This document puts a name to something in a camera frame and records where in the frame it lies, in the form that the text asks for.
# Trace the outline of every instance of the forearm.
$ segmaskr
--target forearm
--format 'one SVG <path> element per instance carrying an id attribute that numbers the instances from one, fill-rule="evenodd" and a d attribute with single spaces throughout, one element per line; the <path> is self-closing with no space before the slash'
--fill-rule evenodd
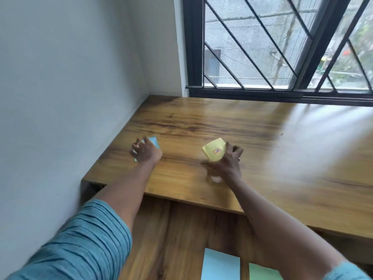
<path id="1" fill-rule="evenodd" d="M 228 179 L 259 240 L 290 279 L 322 279 L 345 258 L 315 232 L 249 187 L 239 176 Z"/>
<path id="2" fill-rule="evenodd" d="M 134 169 L 107 185 L 95 196 L 113 208 L 131 231 L 154 166 L 151 161 L 138 162 Z"/>

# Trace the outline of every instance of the sleeve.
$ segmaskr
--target sleeve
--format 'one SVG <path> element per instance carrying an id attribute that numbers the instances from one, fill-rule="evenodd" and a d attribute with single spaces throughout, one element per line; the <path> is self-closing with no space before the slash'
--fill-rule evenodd
<path id="1" fill-rule="evenodd" d="M 355 264 L 343 262 L 329 272 L 324 280 L 371 280 L 371 278 Z"/>
<path id="2" fill-rule="evenodd" d="M 83 205 L 7 279 L 117 279 L 131 246 L 127 225 L 106 202 L 96 199 Z"/>

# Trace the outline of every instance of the desk surface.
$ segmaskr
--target desk surface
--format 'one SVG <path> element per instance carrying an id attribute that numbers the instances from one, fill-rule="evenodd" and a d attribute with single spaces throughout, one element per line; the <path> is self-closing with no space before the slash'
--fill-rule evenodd
<path id="1" fill-rule="evenodd" d="M 243 178 L 304 224 L 373 238 L 373 108 L 151 96 L 88 171 L 108 184 L 135 166 L 139 136 L 163 157 L 146 193 L 242 213 L 232 191 L 201 167 L 202 146 L 242 146 Z"/>

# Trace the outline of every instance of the sticky note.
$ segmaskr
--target sticky note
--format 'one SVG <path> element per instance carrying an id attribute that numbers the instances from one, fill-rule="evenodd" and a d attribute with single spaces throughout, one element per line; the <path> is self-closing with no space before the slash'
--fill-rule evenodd
<path id="1" fill-rule="evenodd" d="M 159 147 L 159 144 L 158 144 L 158 141 L 157 141 L 157 138 L 155 137 L 155 136 L 151 136 L 150 138 L 149 138 L 149 140 L 156 146 L 156 148 L 158 148 L 158 149 L 161 149 L 160 147 Z"/>
<path id="2" fill-rule="evenodd" d="M 225 142 L 222 138 L 213 140 L 202 147 L 203 152 L 208 157 L 209 161 L 219 161 L 225 153 Z"/>
<path id="3" fill-rule="evenodd" d="M 205 249 L 201 280 L 240 280 L 240 258 Z"/>
<path id="4" fill-rule="evenodd" d="M 249 263 L 250 280 L 283 280 L 277 270 Z"/>

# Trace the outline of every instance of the white wall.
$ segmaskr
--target white wall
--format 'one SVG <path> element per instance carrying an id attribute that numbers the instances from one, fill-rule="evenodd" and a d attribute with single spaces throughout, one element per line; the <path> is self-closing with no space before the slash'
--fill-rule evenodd
<path id="1" fill-rule="evenodd" d="M 1 0 L 0 279 L 77 209 L 80 180 L 148 94 L 118 0 Z"/>
<path id="2" fill-rule="evenodd" d="M 182 0 L 127 0 L 150 93 L 182 96 L 187 85 Z"/>

